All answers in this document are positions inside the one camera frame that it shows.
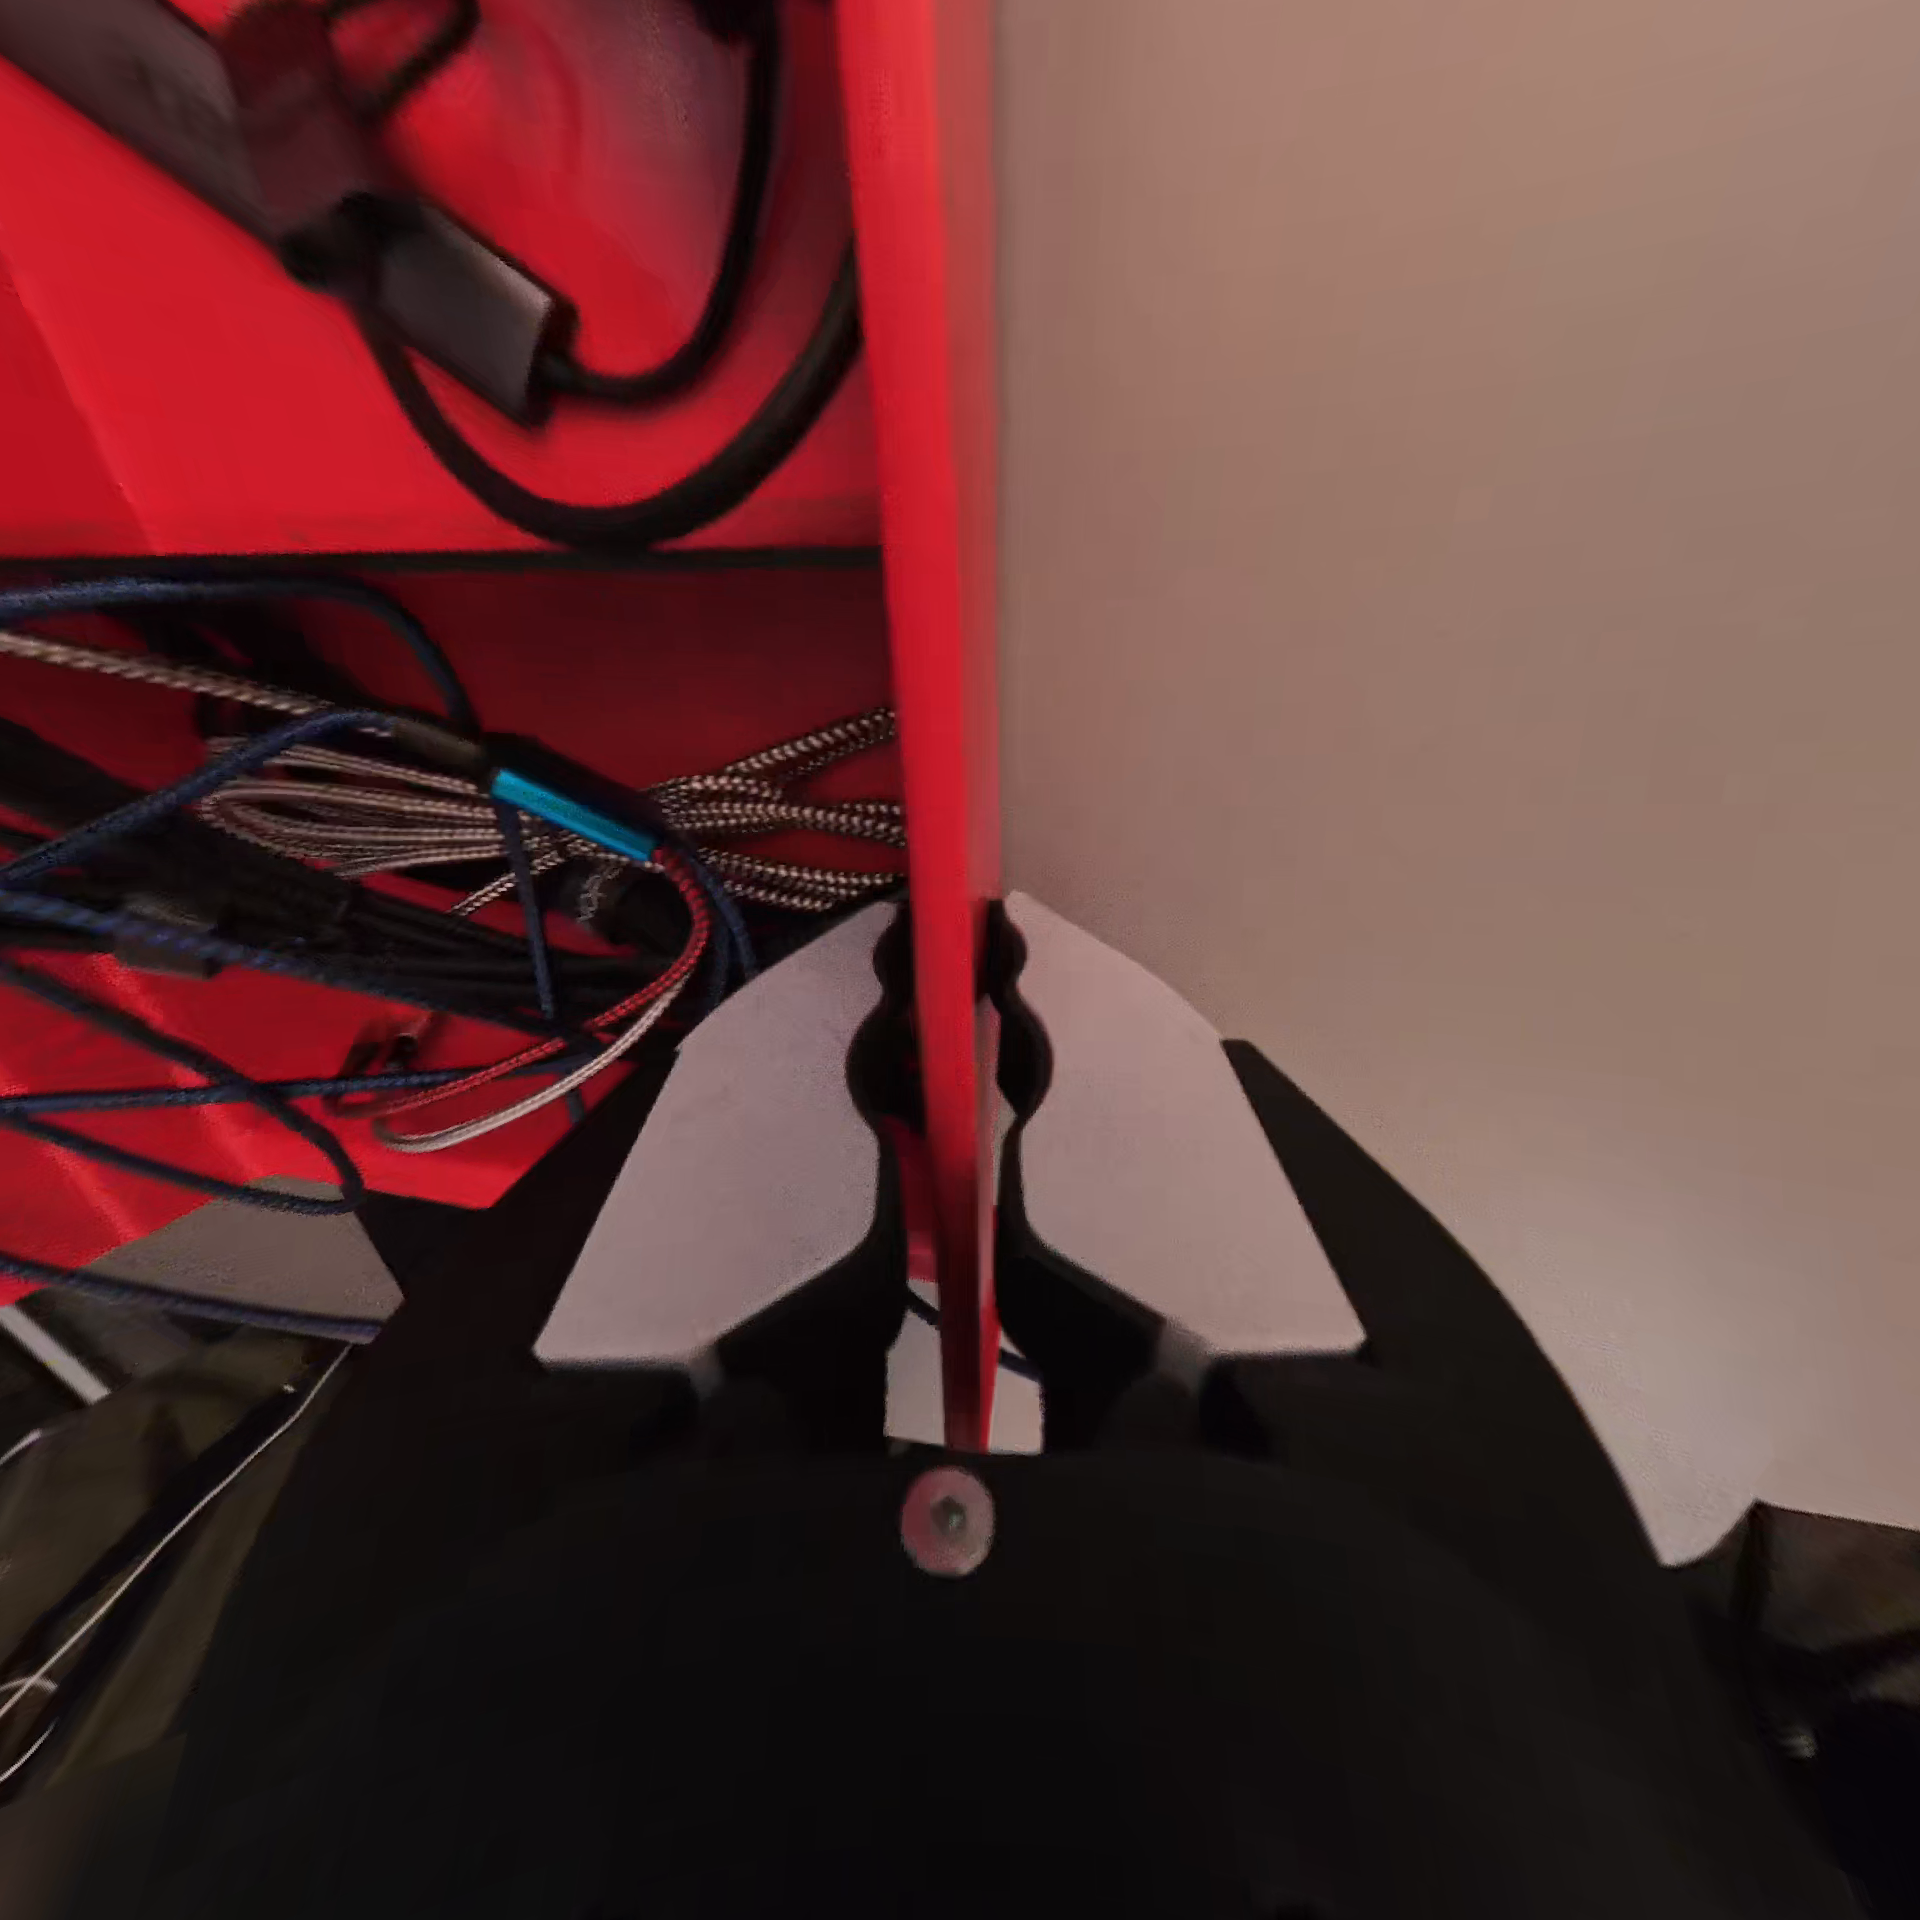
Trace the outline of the red plastic bin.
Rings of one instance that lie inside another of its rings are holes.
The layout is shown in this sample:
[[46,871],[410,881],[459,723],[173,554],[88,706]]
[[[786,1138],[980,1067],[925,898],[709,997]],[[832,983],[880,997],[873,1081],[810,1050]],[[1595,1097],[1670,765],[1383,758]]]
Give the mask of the red plastic bin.
[[[697,4],[479,4],[386,123],[411,188],[642,372],[727,227],[748,49]],[[4,1307],[318,1337],[344,1281],[161,1262],[219,1214],[479,1207],[856,910],[909,924],[914,1225],[977,1192],[957,990],[981,895],[954,294],[993,234],[985,4],[773,4],[771,192],[686,395],[519,425],[425,358],[508,477],[632,502],[729,441],[848,243],[862,347],[748,502],[664,547],[875,571],[4,583]],[[420,443],[347,309],[4,62],[4,556],[553,547]]]

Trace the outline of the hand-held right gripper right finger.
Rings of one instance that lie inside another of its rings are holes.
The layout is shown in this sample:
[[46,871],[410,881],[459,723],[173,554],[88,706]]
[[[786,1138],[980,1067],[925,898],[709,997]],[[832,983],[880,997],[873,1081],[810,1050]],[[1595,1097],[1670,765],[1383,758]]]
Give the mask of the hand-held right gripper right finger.
[[1367,1333],[1227,1043],[1179,991],[1025,891],[993,903],[991,1280],[1040,1447],[1146,1385],[1197,1403],[1241,1361]]

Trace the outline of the grey usb hub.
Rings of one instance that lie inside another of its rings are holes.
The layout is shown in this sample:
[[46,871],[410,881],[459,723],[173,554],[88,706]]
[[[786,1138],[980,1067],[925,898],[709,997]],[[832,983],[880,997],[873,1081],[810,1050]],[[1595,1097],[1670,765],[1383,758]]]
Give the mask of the grey usb hub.
[[475,35],[479,4],[442,17],[376,83],[350,80],[338,32],[364,4],[244,4],[217,30],[175,4],[4,4],[4,64],[249,234],[300,286],[339,304],[407,428],[506,526],[576,554],[657,549],[743,506],[803,443],[862,350],[845,243],[810,336],[729,441],[657,492],[567,502],[518,484],[429,394],[418,358],[519,425],[558,402],[657,410],[717,367],[742,318],[771,192],[783,46],[773,4],[695,4],[745,49],[731,206],[704,304],[657,364],[580,358],[577,307],[422,198],[384,130]]

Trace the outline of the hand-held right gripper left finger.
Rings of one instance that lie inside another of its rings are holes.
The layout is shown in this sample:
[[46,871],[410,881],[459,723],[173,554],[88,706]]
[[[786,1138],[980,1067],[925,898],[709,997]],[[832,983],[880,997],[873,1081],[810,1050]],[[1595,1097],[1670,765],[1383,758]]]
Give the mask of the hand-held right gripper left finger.
[[909,924],[856,910],[681,1043],[533,1339],[552,1374],[765,1398],[808,1447],[880,1447],[905,1319]]

